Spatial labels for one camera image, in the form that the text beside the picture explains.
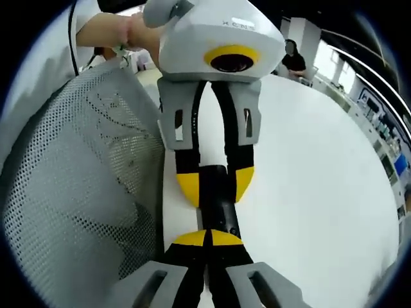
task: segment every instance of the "black camera lens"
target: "black camera lens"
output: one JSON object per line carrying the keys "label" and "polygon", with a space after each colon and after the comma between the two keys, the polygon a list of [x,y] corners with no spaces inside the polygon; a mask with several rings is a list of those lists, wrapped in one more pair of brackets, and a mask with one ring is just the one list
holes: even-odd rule
{"label": "black camera lens", "polygon": [[225,73],[245,71],[254,65],[254,61],[245,55],[221,55],[211,61],[211,67]]}

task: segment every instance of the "white table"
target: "white table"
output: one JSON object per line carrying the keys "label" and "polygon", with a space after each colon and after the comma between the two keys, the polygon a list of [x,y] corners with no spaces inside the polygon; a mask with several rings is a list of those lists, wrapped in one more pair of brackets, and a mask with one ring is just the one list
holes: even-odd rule
{"label": "white table", "polygon": [[[237,215],[243,242],[297,284],[313,308],[362,307],[398,250],[396,201],[366,136],[329,97],[277,76],[263,78],[255,175]],[[202,164],[225,163],[221,112],[209,86],[199,113]],[[197,230],[168,151],[164,244]],[[199,307],[213,307],[207,290]]]}

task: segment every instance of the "human arm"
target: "human arm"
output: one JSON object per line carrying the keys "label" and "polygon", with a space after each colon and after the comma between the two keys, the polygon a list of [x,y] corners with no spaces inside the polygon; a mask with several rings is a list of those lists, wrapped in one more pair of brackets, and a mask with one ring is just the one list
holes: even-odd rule
{"label": "human arm", "polygon": [[298,55],[297,58],[297,67],[298,69],[289,69],[288,72],[296,77],[304,77],[306,74],[306,62],[301,55]]}
{"label": "human arm", "polygon": [[78,46],[83,47],[118,47],[148,50],[158,66],[160,35],[163,27],[147,28],[142,13],[132,16],[120,16],[111,13],[99,13],[91,18],[77,33]]}
{"label": "human arm", "polygon": [[306,73],[306,70],[303,70],[303,71],[293,71],[293,70],[289,69],[288,72],[289,72],[291,75],[294,75],[294,76],[297,76],[297,77],[304,77],[304,75],[305,75],[305,73]]}

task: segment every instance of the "person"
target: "person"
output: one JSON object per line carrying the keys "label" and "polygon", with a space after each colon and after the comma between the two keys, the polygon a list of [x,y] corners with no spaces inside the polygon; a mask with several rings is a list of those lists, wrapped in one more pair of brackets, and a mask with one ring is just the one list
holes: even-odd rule
{"label": "person", "polygon": [[0,172],[29,118],[76,76],[73,62],[77,71],[87,65],[95,47],[144,48],[158,66],[162,28],[147,28],[142,13],[130,17],[103,13],[97,0],[78,0],[72,15],[70,42],[70,11],[71,7],[66,8],[38,38],[11,84],[0,117]]}
{"label": "person", "polygon": [[299,54],[297,43],[293,40],[285,41],[286,55],[281,62],[287,69],[290,78],[304,77],[306,72],[306,62],[302,55]]}

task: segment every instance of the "gray gripper finger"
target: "gray gripper finger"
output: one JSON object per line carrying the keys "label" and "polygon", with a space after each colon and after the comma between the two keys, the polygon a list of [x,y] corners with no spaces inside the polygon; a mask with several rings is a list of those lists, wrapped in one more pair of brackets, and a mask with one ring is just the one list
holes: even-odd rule
{"label": "gray gripper finger", "polygon": [[227,268],[241,308],[310,308],[299,287],[264,262]]}
{"label": "gray gripper finger", "polygon": [[183,266],[150,261],[110,290],[105,308],[171,308],[187,272]]}

